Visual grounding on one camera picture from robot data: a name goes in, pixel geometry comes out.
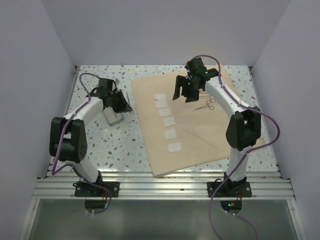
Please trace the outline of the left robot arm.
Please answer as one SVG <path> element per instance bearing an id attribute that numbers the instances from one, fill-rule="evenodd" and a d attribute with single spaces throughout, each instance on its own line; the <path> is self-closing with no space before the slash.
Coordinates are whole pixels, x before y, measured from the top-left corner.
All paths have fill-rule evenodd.
<path id="1" fill-rule="evenodd" d="M 51 120 L 49 154 L 54 158 L 53 176 L 65 167 L 72 167 L 80 180 L 87 183 L 87 192 L 96 197 L 103 193 L 104 184 L 99 181 L 100 172 L 87 157 L 86 127 L 101 113 L 108 125 L 114 126 L 123 120 L 123 113 L 133 109 L 114 80 L 92 73 L 89 76 L 98 78 L 98 86 L 91 91 L 85 89 L 86 99 L 74 111 Z"/>

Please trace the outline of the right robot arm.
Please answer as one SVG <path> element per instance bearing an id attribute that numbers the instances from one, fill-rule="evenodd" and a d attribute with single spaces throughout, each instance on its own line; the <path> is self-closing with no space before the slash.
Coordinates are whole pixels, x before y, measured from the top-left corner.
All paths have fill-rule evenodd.
<path id="1" fill-rule="evenodd" d="M 227 196 L 235 196 L 246 184 L 248 151 L 261 137 L 261 114 L 258 107 L 244 103 L 225 83 L 221 66 L 208 69 L 200 56 L 185 65 L 186 76 L 177 76 L 172 99 L 185 97 L 185 102 L 196 102 L 200 91 L 205 91 L 222 107 L 229 118 L 225 137 L 231 147 L 229 166 L 224 173 L 222 189 Z"/>

